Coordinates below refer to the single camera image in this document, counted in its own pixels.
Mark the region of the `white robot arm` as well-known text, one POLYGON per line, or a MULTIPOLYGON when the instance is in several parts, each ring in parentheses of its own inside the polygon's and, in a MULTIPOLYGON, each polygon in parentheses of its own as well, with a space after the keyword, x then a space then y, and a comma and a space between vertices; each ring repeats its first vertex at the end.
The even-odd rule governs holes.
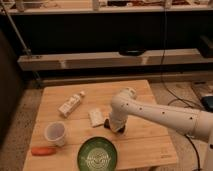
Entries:
POLYGON ((110 129, 118 132, 133 115, 160 124, 208 144, 203 171, 213 171, 213 113, 190 108, 143 103, 136 100, 136 91, 127 87, 111 100, 110 129))

